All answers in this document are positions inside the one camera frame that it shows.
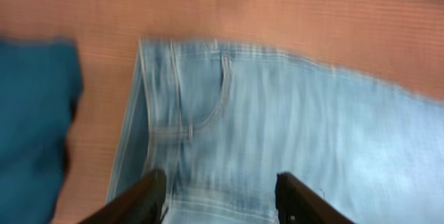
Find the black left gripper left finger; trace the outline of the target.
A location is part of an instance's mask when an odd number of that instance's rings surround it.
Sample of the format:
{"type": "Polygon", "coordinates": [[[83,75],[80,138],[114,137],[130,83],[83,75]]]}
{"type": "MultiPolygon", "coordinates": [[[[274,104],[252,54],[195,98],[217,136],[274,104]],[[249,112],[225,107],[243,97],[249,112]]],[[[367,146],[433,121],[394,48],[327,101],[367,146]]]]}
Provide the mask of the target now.
{"type": "Polygon", "coordinates": [[[167,177],[154,169],[79,224],[161,224],[167,177]]]}

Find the light blue denim jeans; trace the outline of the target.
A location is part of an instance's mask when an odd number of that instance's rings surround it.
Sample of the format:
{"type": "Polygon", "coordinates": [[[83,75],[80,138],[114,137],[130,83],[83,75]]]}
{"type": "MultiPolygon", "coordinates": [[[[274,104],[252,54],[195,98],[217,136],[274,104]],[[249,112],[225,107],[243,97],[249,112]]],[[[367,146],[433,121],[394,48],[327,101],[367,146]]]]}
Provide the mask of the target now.
{"type": "Polygon", "coordinates": [[[279,49],[140,40],[108,198],[160,168],[167,223],[276,223],[288,171],[356,223],[443,222],[443,103],[279,49]]]}

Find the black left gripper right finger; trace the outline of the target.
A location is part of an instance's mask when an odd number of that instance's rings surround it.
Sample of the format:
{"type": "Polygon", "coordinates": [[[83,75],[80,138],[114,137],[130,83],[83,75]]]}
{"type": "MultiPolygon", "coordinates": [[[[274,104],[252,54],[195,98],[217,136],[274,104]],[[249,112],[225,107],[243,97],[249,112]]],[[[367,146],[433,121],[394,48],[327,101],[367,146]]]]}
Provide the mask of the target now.
{"type": "Polygon", "coordinates": [[[277,174],[275,207],[280,224],[352,224],[288,172],[277,174]]]}

